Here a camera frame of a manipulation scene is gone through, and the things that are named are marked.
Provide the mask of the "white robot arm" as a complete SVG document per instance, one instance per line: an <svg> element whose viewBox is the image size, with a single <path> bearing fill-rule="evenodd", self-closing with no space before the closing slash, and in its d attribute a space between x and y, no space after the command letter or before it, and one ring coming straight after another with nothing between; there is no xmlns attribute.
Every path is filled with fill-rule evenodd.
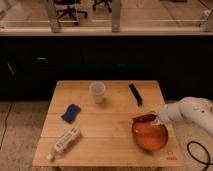
<svg viewBox="0 0 213 171"><path fill-rule="evenodd" d="M190 121L213 137L213 102L206 98L184 97L151 111L161 123Z"/></svg>

